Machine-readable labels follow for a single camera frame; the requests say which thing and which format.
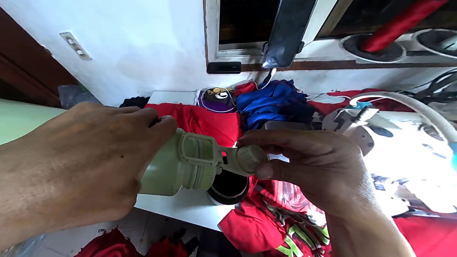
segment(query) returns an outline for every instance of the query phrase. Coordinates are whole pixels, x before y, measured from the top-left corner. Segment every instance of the blue cloth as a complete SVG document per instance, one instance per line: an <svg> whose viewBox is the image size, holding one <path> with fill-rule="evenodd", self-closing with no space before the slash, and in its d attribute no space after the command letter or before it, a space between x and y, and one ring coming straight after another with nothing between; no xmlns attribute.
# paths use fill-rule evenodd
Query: blue cloth
<svg viewBox="0 0 457 257"><path fill-rule="evenodd" d="M306 104L306 96L298 92L293 80L273 80L264 89L238 96L236 104L247 117L247 130L259 129L269 120L311 122L314 108Z"/></svg>

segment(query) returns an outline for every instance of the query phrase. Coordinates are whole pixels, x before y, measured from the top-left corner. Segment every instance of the hand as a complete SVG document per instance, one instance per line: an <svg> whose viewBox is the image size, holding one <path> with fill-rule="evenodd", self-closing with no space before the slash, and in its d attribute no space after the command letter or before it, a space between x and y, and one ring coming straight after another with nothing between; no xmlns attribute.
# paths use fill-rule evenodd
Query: hand
<svg viewBox="0 0 457 257"><path fill-rule="evenodd" d="M414 252L374 197L374 186L359 147L327 131L255 130L237 146L260 145L290 163L270 160L255 171L259 179L296 184L325 211L332 255L413 257Z"/></svg>
<svg viewBox="0 0 457 257"><path fill-rule="evenodd" d="M80 103L0 145L0 249L51 230L117 220L177 123L152 108Z"/></svg>
<svg viewBox="0 0 457 257"><path fill-rule="evenodd" d="M265 152L283 154L290 163L273 159L257 167L262 180L299 186L327 214L349 218L361 209L377 208L373 186L360 148L348 137L327 131L251 130L238 147L259 145Z"/></svg>

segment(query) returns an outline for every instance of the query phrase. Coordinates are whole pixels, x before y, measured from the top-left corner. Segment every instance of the left hand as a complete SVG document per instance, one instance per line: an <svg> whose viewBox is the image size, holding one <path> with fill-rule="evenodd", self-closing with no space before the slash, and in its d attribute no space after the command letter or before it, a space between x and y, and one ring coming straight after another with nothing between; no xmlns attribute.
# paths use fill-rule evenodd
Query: left hand
<svg viewBox="0 0 457 257"><path fill-rule="evenodd" d="M127 215L143 173L176 126L152 108L85 102L0 145L0 250Z"/></svg>

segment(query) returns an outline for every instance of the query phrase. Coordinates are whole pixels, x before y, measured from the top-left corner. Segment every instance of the white wall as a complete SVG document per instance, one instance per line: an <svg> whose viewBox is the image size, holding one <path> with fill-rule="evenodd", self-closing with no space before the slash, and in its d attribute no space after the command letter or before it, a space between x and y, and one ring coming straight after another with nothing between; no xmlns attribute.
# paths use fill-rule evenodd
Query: white wall
<svg viewBox="0 0 457 257"><path fill-rule="evenodd" d="M0 0L0 6L107 105L155 90L229 86L258 75L206 73L202 0ZM59 35L67 31L93 60L79 59ZM275 78L293 78L305 92L321 93L411 86L444 70L287 71Z"/></svg>

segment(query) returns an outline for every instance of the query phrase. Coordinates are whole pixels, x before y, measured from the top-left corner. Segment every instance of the plastic bag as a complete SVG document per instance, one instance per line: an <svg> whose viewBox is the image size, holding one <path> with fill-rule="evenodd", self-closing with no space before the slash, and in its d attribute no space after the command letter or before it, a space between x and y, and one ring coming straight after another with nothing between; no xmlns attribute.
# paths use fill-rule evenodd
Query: plastic bag
<svg viewBox="0 0 457 257"><path fill-rule="evenodd" d="M92 95L92 93L80 85L64 85L59 86L57 89L60 97L60 103L62 104L62 108L65 110L70 109L80 102L100 103L100 101Z"/></svg>
<svg viewBox="0 0 457 257"><path fill-rule="evenodd" d="M43 243L45 234L29 238L15 246L0 252L0 257L28 257L33 256L33 253Z"/></svg>

